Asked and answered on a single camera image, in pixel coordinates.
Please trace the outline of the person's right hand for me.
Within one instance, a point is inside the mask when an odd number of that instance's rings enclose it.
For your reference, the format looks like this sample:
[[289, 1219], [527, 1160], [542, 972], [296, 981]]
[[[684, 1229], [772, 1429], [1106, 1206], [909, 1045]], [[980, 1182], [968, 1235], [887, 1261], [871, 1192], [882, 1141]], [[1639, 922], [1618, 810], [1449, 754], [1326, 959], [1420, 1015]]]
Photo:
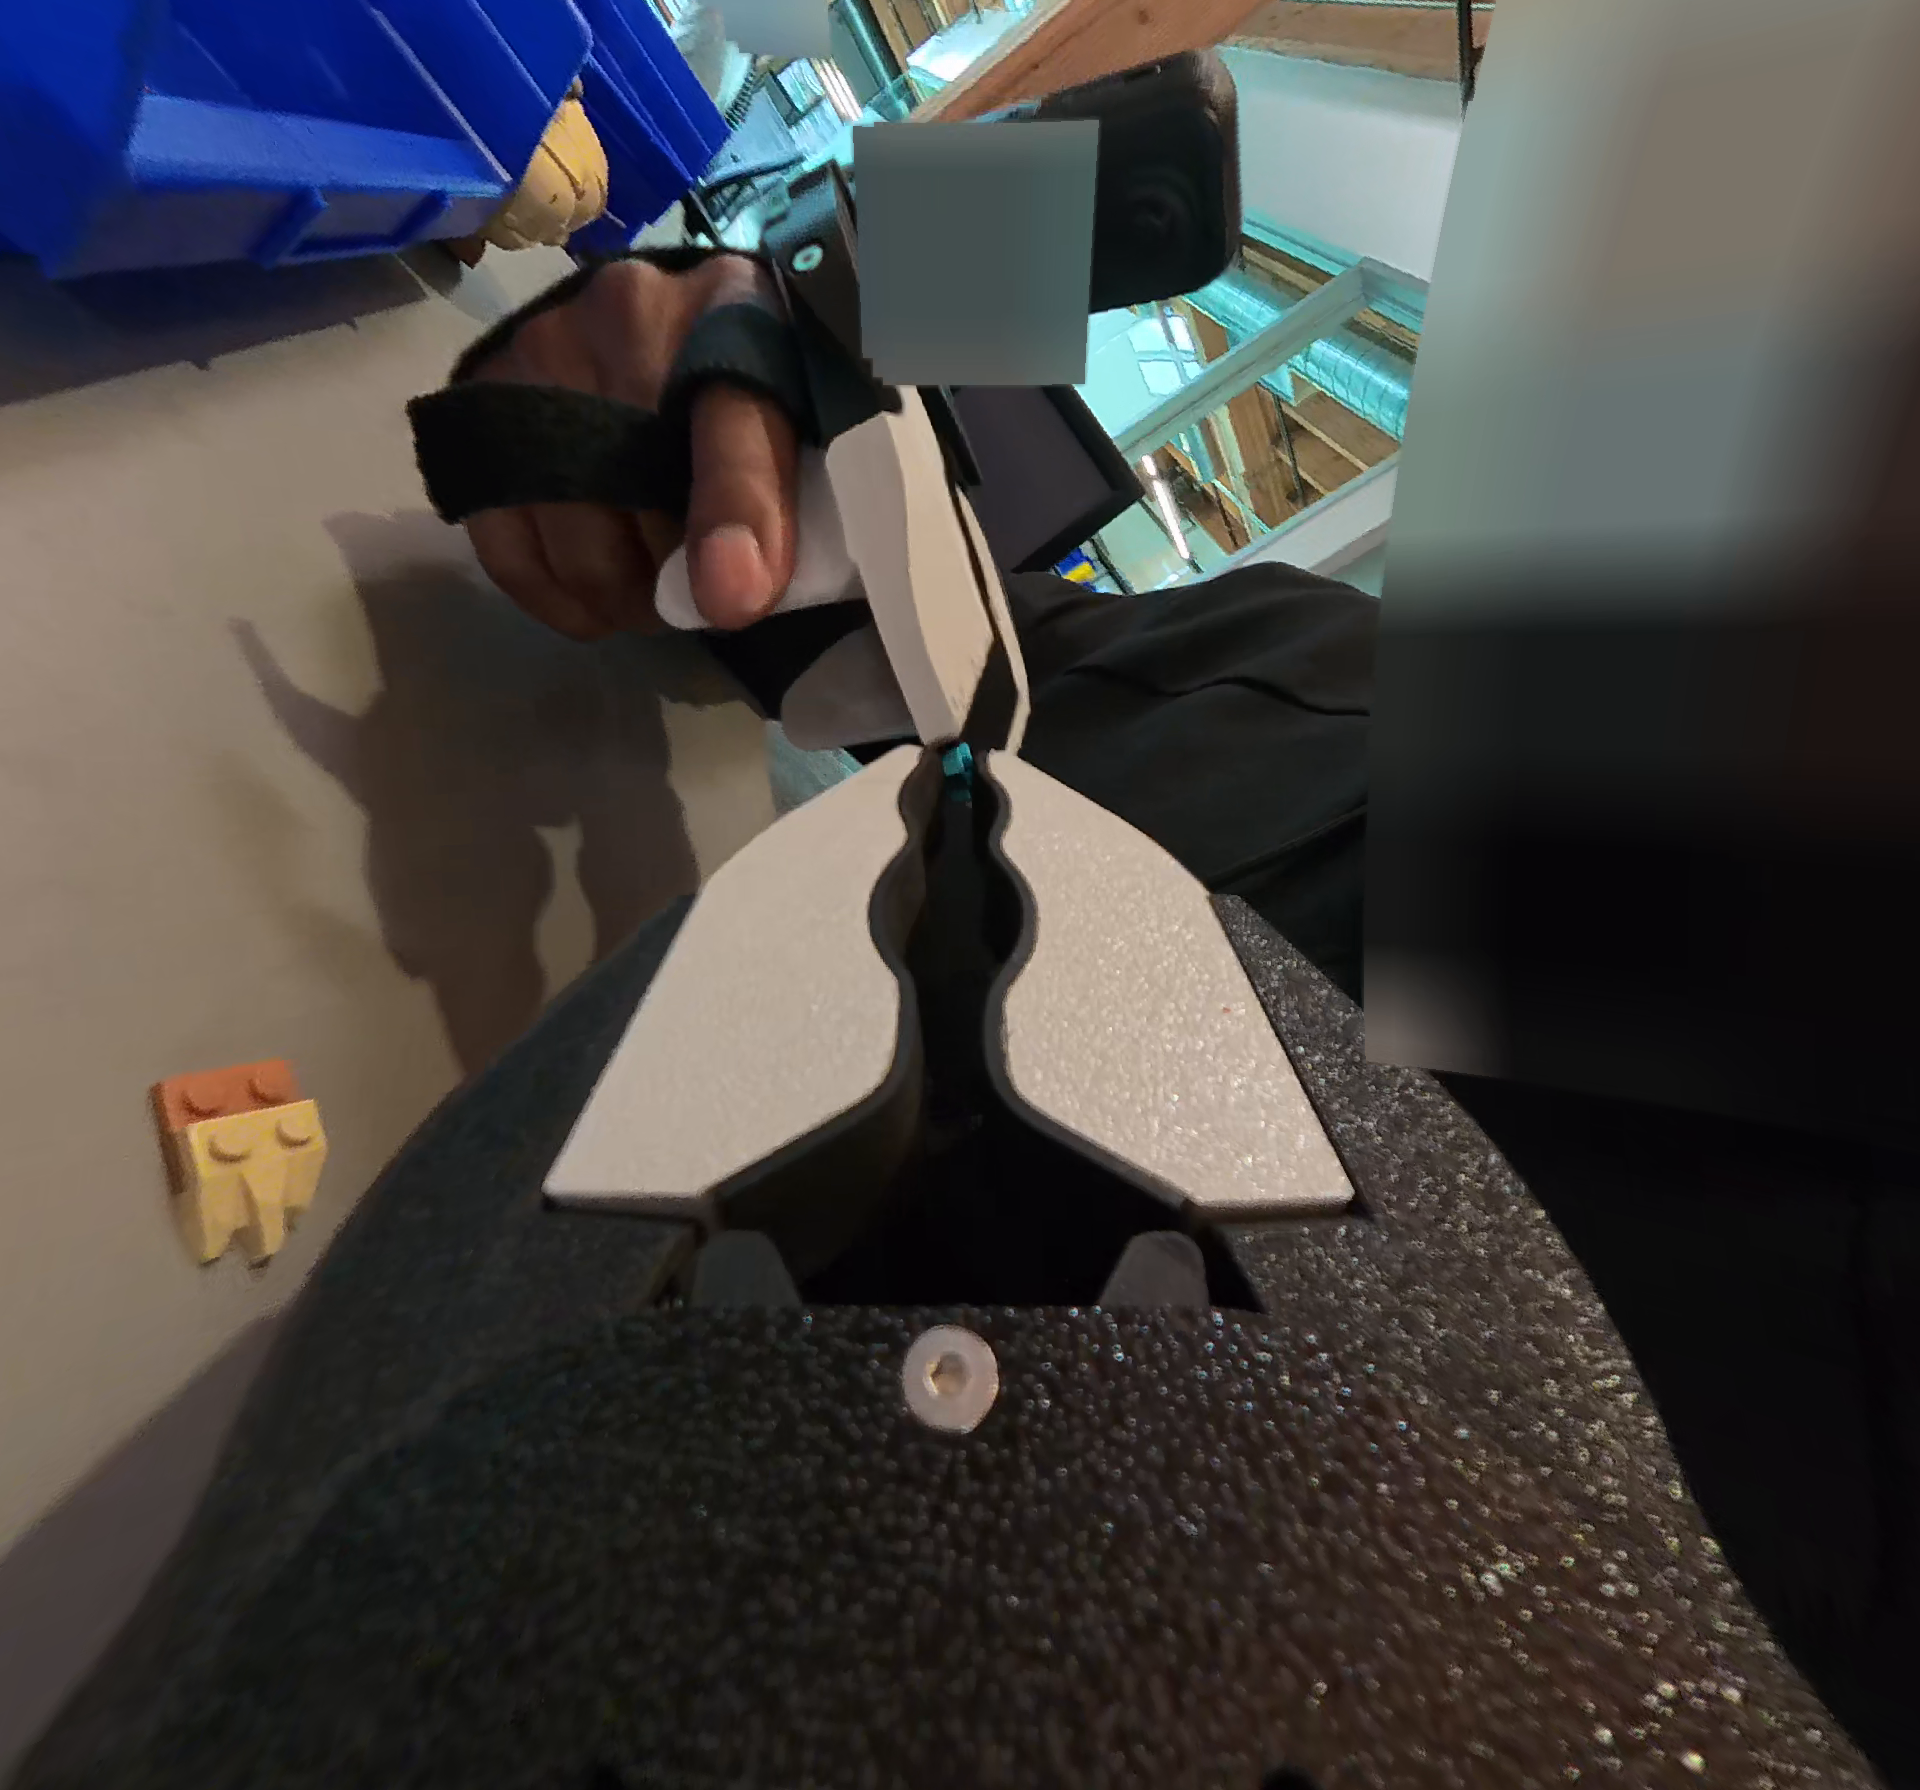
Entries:
[[[656, 410], [684, 338], [710, 311], [775, 314], [777, 289], [738, 254], [691, 267], [620, 262], [570, 301], [525, 319], [474, 374], [482, 383], [558, 385]], [[774, 610], [793, 576], [798, 436], [768, 398], [708, 385], [688, 421], [684, 529], [653, 511], [602, 503], [491, 507], [467, 522], [472, 553], [518, 607], [575, 642], [653, 630], [662, 557], [684, 543], [693, 601], [714, 629]]]

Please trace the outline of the blue plastic storage bin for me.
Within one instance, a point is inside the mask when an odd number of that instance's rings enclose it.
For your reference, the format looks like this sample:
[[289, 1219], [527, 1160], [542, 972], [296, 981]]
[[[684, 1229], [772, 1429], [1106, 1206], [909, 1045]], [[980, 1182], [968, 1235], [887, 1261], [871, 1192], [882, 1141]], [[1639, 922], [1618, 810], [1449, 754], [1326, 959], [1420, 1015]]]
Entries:
[[591, 38], [572, 0], [3, 0], [3, 232], [51, 279], [480, 228]]
[[653, 0], [525, 0], [503, 17], [521, 65], [557, 99], [577, 86], [579, 107], [606, 156], [606, 206], [567, 241], [601, 256], [637, 241], [706, 173], [725, 140], [708, 86], [677, 48]]

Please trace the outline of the black framed monitor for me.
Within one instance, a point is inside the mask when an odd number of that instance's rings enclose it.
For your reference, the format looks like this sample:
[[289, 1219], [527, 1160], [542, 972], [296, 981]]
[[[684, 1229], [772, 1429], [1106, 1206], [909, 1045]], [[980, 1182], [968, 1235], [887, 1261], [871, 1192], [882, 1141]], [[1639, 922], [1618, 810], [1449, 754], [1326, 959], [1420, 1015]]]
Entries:
[[1056, 569], [1144, 487], [1074, 385], [954, 385], [976, 519], [1006, 576]]

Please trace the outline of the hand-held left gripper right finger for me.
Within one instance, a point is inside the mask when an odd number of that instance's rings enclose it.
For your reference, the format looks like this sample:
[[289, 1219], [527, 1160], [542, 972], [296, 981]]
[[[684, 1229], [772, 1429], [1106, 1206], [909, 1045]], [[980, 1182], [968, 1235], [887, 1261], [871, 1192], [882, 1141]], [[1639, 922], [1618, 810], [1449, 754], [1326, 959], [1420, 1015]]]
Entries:
[[1210, 892], [1160, 844], [997, 751], [1020, 937], [987, 1019], [1010, 1099], [1190, 1212], [1340, 1212], [1349, 1179]]

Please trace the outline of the yellow toothed lego piece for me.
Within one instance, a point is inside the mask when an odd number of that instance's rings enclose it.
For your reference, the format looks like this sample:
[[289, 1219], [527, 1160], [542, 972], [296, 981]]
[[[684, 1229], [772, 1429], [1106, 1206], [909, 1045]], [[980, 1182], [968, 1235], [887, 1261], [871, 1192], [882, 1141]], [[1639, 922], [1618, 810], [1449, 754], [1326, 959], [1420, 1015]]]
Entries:
[[173, 1149], [182, 1243], [204, 1265], [229, 1249], [271, 1259], [311, 1208], [328, 1145], [320, 1106], [296, 1099], [191, 1122]]

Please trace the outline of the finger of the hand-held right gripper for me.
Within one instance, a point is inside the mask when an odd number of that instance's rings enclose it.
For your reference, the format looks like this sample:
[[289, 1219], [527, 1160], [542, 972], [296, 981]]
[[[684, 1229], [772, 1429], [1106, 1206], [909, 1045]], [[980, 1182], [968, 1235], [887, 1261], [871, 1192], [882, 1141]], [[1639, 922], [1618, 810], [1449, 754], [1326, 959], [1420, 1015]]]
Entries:
[[1018, 754], [1032, 717], [1032, 694], [1006, 583], [976, 513], [958, 511], [958, 526], [991, 629], [987, 659], [973, 691], [964, 739], [976, 761], [997, 751]]
[[926, 746], [957, 743], [997, 643], [964, 509], [915, 393], [826, 450], [826, 483], [876, 635]]

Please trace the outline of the person's black clothed body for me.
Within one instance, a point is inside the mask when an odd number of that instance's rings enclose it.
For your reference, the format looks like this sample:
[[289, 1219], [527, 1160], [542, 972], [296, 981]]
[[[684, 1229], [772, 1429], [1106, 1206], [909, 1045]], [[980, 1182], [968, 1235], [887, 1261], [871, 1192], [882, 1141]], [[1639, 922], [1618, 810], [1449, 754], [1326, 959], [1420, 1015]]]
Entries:
[[[1378, 601], [1285, 564], [1010, 581], [1025, 753], [1362, 989]], [[1441, 1074], [1548, 1206], [1797, 1662], [1915, 1664], [1915, 1157]]]

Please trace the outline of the brown square lego plate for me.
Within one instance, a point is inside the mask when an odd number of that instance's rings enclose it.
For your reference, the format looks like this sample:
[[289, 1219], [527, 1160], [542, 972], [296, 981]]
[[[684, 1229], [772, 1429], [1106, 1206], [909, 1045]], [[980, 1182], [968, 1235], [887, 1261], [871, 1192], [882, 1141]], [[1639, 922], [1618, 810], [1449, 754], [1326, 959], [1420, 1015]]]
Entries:
[[183, 1194], [188, 1183], [188, 1130], [207, 1120], [291, 1106], [305, 1090], [293, 1063], [265, 1058], [188, 1071], [155, 1082], [149, 1090], [168, 1192]]

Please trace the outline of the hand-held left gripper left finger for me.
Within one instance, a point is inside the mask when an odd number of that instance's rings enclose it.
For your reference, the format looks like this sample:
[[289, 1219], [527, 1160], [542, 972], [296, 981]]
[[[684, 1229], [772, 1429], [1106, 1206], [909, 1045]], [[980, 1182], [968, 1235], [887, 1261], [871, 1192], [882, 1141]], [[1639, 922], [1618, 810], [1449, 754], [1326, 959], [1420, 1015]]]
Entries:
[[892, 748], [711, 875], [546, 1172], [549, 1201], [708, 1212], [725, 1179], [878, 1093], [902, 988], [872, 912], [921, 757]]

